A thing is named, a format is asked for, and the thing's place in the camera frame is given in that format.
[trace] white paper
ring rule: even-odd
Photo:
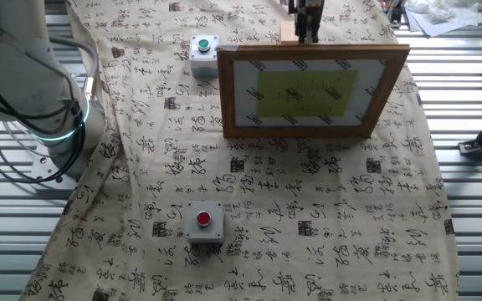
[[[407,12],[409,30],[411,32],[422,31],[422,28],[421,26],[419,26],[418,21],[416,21],[416,18],[410,13],[408,9],[405,8],[405,11]]]
[[[455,29],[459,29],[467,26],[462,23],[449,23],[449,22],[433,24],[431,22],[431,17],[427,14],[422,14],[422,13],[407,11],[407,15],[409,16],[409,18],[410,16],[412,16],[412,18],[416,20],[416,22],[422,28],[422,30],[431,37],[436,37],[436,36],[439,36],[440,34],[448,33]],[[476,23],[482,23],[482,13],[478,14]]]

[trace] black cable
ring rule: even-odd
[[[24,115],[24,114],[21,114],[21,116],[23,118],[27,118],[27,119],[30,119],[30,120],[42,120],[42,119],[48,119],[50,117],[54,117],[56,115],[59,115],[61,113],[63,113],[65,110],[68,109],[68,106],[64,106],[54,112],[51,112],[51,113],[48,113],[48,114],[44,114],[44,115]],[[6,115],[11,115],[12,117],[16,117],[14,116],[11,112],[9,112],[8,110],[5,110],[4,108],[0,107],[0,113],[4,113]]]
[[[16,167],[14,167],[7,160],[7,158],[4,156],[1,149],[0,149],[0,156],[3,159],[3,161],[5,162],[5,164],[7,164],[7,166],[9,166],[13,171],[17,172],[20,176],[24,177],[25,180],[24,179],[12,178],[11,176],[7,175],[4,171],[2,171],[1,168],[0,168],[0,173],[5,178],[9,179],[10,181],[14,181],[14,182],[18,182],[18,183],[25,183],[25,184],[39,184],[39,183],[42,183],[42,182],[55,180],[59,176],[62,176],[77,161],[77,159],[79,158],[80,152],[83,150],[83,145],[85,143],[85,125],[82,122],[79,122],[77,126],[78,126],[78,129],[76,130],[74,135],[72,135],[72,138],[75,141],[74,146],[77,146],[77,147],[73,147],[73,151],[72,151],[72,154],[70,154],[69,159],[65,162],[63,167],[61,167],[53,175],[51,175],[47,178],[44,178],[44,179],[35,179],[35,178],[32,178],[31,176],[27,176],[27,175],[23,174],[20,170],[18,170]]]
[[[32,124],[31,122],[29,122],[28,120],[24,119],[0,94],[0,102],[1,104],[7,109],[9,110],[13,116],[15,116],[20,122],[22,122],[24,125],[28,126],[29,128],[31,128],[32,130],[36,130],[38,133],[42,133],[42,134],[46,134],[46,135],[52,135],[52,134],[57,134],[60,132],[60,130],[62,130],[65,126],[65,121],[66,121],[66,118],[68,117],[68,113],[69,113],[69,110],[66,110],[66,112],[64,113],[64,117],[63,117],[63,122],[61,123],[61,125],[55,129],[55,130],[42,130],[40,129],[39,127],[37,127],[36,125]]]

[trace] metal grating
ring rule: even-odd
[[[64,1],[46,1],[46,12],[49,33],[71,37]],[[405,19],[395,34],[412,47],[408,66],[420,88],[451,203],[461,271],[459,301],[482,301],[482,163],[459,156],[456,146],[482,130],[482,24],[427,39],[410,33]],[[54,50],[83,82],[79,52],[59,45]],[[30,172],[27,151],[3,131],[0,140],[8,158]],[[33,140],[26,145],[34,146]],[[18,299],[67,198],[60,191],[38,194],[0,176],[0,301]]]

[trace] emergency stop button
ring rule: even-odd
[[[207,227],[211,223],[211,215],[205,211],[197,214],[197,222],[200,227]]]

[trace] tablecloth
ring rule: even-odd
[[[277,43],[285,0],[67,1],[100,54],[105,135],[23,300],[455,300],[433,142],[405,66],[370,139],[224,139],[193,34]],[[321,43],[396,43],[374,0],[327,0]],[[222,246],[183,236],[221,201]]]

